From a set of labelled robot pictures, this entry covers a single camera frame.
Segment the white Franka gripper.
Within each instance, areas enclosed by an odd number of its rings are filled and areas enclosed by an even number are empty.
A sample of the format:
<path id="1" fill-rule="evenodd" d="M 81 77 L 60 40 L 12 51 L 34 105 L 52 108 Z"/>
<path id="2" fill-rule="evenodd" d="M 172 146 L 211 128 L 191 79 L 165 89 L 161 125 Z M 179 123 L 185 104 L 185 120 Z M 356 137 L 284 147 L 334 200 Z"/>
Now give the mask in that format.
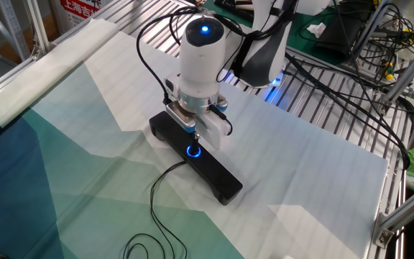
<path id="1" fill-rule="evenodd" d="M 185 132 L 192 133 L 190 145 L 198 145 L 201 136 L 219 150 L 229 134 L 229 123 L 212 110 L 228 106 L 220 84 L 193 82 L 174 73 L 165 79 L 165 89 L 173 98 L 165 105 L 166 112 Z"/>

